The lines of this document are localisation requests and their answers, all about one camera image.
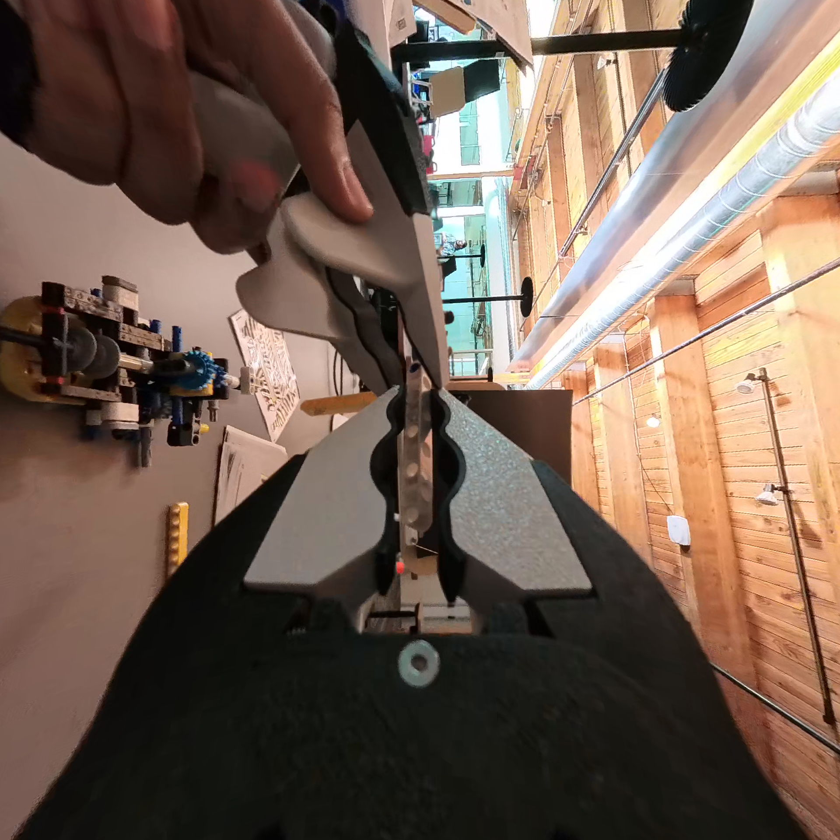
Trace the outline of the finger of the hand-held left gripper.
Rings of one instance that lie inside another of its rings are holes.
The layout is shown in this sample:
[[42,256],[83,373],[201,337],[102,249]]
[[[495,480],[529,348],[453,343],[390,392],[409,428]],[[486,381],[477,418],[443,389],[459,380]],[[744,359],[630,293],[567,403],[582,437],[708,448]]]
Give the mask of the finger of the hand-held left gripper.
[[247,314],[270,329],[329,342],[374,394],[397,387],[397,353],[353,276],[306,255],[281,218],[272,222],[267,245],[267,262],[237,280]]
[[304,253],[324,266],[390,291],[413,348],[437,389],[448,384],[445,315],[431,218],[403,210],[364,126],[347,137],[350,158],[373,206],[361,225],[334,216],[312,193],[284,200],[281,217]]

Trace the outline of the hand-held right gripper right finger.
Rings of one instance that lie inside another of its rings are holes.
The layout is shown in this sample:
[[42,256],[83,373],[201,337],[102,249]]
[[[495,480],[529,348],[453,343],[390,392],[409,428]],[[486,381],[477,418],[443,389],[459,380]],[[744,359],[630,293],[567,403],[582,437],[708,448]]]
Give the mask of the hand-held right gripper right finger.
[[590,576],[542,481],[555,478],[446,390],[429,397],[437,577],[483,632],[492,610],[593,596]]

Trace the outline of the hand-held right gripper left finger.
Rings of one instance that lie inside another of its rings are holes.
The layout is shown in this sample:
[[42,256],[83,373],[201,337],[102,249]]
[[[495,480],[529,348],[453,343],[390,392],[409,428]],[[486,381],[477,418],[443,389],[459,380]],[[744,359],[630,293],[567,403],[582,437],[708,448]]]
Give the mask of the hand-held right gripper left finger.
[[264,487],[280,504],[244,574],[244,634],[364,632],[377,554],[398,544],[371,461],[399,435],[387,411],[401,395],[395,386],[377,397]]

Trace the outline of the light grey lego beam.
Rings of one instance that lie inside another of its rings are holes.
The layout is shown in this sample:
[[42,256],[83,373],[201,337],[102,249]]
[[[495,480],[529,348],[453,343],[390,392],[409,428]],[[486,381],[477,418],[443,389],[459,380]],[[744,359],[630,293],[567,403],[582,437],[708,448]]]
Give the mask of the light grey lego beam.
[[415,548],[432,525],[434,459],[432,382],[421,362],[406,360],[404,426],[398,449],[399,511],[404,542]]

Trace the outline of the multicoloured lego vehicle assembly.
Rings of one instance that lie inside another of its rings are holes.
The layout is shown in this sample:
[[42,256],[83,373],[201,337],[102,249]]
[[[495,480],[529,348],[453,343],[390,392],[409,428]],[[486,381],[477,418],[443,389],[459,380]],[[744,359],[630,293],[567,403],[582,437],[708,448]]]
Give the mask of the multicoloured lego vehicle assembly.
[[154,428],[166,443],[197,445],[234,392],[256,390],[248,366],[185,344],[182,328],[140,315],[138,288],[103,276],[92,289],[44,281],[40,293],[9,303],[1,316],[1,379],[29,403],[74,406],[85,439],[109,433],[151,466]]

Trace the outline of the lego instruction booklet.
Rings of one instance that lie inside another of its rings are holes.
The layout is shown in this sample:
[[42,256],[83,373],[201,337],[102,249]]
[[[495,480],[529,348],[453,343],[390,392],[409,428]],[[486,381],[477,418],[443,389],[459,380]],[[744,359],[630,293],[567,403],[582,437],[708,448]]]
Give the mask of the lego instruction booklet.
[[213,525],[286,464],[287,451],[269,440],[226,425],[217,464]]

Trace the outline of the yellow lego beam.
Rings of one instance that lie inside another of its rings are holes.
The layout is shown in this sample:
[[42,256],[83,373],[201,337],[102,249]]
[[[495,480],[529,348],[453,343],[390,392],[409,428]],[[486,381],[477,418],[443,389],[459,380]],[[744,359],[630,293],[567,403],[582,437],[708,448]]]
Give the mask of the yellow lego beam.
[[164,579],[168,581],[181,567],[188,554],[189,504],[170,505],[165,516]]

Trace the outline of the person's left hand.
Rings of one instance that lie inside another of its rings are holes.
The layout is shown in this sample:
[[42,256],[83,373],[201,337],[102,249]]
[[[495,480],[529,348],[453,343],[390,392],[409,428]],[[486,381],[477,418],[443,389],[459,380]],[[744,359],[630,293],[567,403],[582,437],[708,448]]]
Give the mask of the person's left hand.
[[39,85],[24,147],[154,220],[231,255],[266,238],[279,177],[243,159],[205,171],[187,58],[252,86],[290,136],[310,188],[360,224],[373,207],[351,164],[338,94],[288,6],[273,1],[22,2]]

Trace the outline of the zebra striped sticker sheet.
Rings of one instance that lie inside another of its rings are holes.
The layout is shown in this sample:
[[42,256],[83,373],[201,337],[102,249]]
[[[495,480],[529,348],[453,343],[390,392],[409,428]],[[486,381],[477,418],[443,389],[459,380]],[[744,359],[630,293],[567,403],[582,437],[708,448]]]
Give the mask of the zebra striped sticker sheet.
[[244,309],[228,320],[246,369],[242,377],[256,399],[269,440],[275,444],[301,403],[284,334],[259,323]]

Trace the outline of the dark brown cabinet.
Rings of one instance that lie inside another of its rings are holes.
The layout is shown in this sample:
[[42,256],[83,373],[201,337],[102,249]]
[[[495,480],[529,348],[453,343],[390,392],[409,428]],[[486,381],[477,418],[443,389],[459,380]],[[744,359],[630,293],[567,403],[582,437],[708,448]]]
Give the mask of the dark brown cabinet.
[[532,459],[547,464],[571,483],[571,391],[511,390],[495,383],[468,383],[455,386],[450,393]]

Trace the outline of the brown cardboard sheet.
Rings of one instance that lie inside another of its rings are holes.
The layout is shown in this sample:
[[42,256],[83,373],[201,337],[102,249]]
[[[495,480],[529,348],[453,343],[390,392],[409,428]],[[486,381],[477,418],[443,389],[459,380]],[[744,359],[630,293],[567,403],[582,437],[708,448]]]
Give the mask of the brown cardboard sheet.
[[462,35],[482,24],[511,49],[512,56],[527,67],[533,65],[529,14],[525,1],[412,1],[438,21]]

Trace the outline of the black metal bar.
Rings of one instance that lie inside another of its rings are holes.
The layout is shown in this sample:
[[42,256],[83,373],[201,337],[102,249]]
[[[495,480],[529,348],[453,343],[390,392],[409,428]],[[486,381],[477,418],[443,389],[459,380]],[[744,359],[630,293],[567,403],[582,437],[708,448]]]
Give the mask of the black metal bar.
[[[691,36],[683,29],[619,31],[586,35],[557,35],[531,39],[532,56],[565,56],[601,52],[640,51],[685,46]],[[496,39],[453,43],[404,43],[391,50],[397,65],[438,60],[489,60],[515,58],[512,47]]]

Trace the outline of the thin black rod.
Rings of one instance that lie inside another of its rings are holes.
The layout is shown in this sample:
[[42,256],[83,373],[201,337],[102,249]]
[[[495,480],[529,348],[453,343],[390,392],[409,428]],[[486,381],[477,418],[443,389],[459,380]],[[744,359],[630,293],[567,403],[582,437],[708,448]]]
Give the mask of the thin black rod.
[[622,374],[621,376],[617,377],[613,381],[609,381],[605,385],[601,385],[597,387],[593,392],[590,392],[580,399],[577,399],[572,402],[572,407],[577,407],[578,405],[584,404],[589,402],[590,400],[595,399],[597,396],[600,396],[604,392],[610,390],[615,385],[622,384],[624,382],[628,382],[634,376],[652,368],[656,365],[656,363],[666,360],[667,358],[688,349],[692,345],[701,342],[709,338],[710,336],[719,333],[720,331],[732,326],[733,324],[751,317],[754,314],[757,314],[762,309],[767,308],[771,304],[774,304],[777,301],[791,295],[792,293],[807,287],[811,283],[816,280],[822,279],[823,277],[833,273],[834,271],[839,269],[839,258],[833,259],[830,262],[820,266],[819,268],[815,269],[812,273],[805,276],[804,278],[794,281],[781,289],[771,292],[771,294],[762,297],[758,301],[754,302],[753,304],[743,308],[739,311],[736,311],[732,315],[728,316],[727,318],[720,320],[718,323],[715,323],[708,327],[707,329],[701,330],[695,336],[678,343],[676,346],[672,347],[669,350],[663,351],[655,356],[653,356],[650,360],[641,363],[640,365],[630,369],[628,372]]
[[804,735],[812,739],[813,741],[819,743],[825,750],[830,752],[834,757],[839,758],[839,745],[836,741],[831,740],[828,738],[824,733],[815,729],[812,725],[805,722],[801,718],[795,716],[788,710],[782,708],[778,703],[776,703],[771,698],[768,698],[764,694],[760,693],[756,689],[748,686],[742,680],[737,678],[736,676],[730,674],[726,669],[720,667],[719,665],[710,663],[710,667],[716,672],[717,676],[724,678],[728,683],[735,686],[736,688],[740,689],[742,692],[750,696],[751,698],[757,700],[761,703],[765,708],[771,710],[780,718],[784,719],[786,722],[791,724],[793,727],[800,730]]

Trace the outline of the black ribbed round fixture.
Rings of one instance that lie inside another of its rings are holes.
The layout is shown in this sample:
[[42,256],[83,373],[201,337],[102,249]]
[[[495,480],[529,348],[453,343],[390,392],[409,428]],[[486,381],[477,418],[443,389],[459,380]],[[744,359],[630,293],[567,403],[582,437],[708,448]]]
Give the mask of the black ribbed round fixture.
[[669,111],[692,109],[713,89],[739,47],[752,10],[753,1],[688,1],[663,87]]

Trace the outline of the foil insulated pipe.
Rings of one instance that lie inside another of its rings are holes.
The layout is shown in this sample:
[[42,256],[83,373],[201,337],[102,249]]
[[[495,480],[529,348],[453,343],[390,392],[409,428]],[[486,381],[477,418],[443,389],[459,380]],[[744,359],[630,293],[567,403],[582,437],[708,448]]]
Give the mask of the foil insulated pipe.
[[766,140],[721,189],[659,245],[642,248],[553,346],[548,359],[525,384],[546,386],[601,338],[615,321],[658,291],[773,188],[791,179],[839,132],[839,71]]

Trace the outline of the black lamp rail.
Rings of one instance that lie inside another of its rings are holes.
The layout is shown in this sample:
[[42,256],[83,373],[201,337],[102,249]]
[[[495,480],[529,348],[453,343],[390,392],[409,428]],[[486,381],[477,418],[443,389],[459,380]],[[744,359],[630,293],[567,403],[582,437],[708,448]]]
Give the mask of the black lamp rail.
[[786,517],[787,527],[789,530],[791,549],[794,559],[795,573],[799,583],[800,594],[803,603],[803,610],[805,615],[805,624],[810,639],[812,655],[814,658],[815,672],[819,690],[822,696],[823,703],[823,720],[831,728],[837,724],[836,713],[833,705],[833,697],[830,683],[826,672],[825,659],[823,655],[823,647],[821,638],[816,627],[816,618],[813,611],[812,595],[805,570],[804,556],[802,553],[802,543],[800,534],[796,525],[795,514],[793,510],[793,502],[791,498],[791,488],[784,463],[784,456],[781,446],[780,430],[776,421],[776,415],[773,405],[773,397],[770,389],[770,378],[766,368],[760,367],[757,373],[757,380],[761,383],[763,403],[766,413],[766,419],[769,426],[773,458],[777,473],[777,481],[773,485],[774,491],[779,492],[783,498],[784,513]]

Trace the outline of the silver air duct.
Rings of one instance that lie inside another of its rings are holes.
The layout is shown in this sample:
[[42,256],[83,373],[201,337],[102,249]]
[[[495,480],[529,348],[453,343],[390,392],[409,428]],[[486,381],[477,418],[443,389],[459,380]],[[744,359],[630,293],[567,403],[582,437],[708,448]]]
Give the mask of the silver air duct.
[[[661,244],[674,233],[838,70],[838,26],[838,1],[755,4],[730,67],[707,98],[667,122],[514,357],[512,370],[530,374],[525,384],[639,251]],[[675,278],[687,276],[689,264],[704,250],[782,192],[837,143],[838,136],[626,315]]]

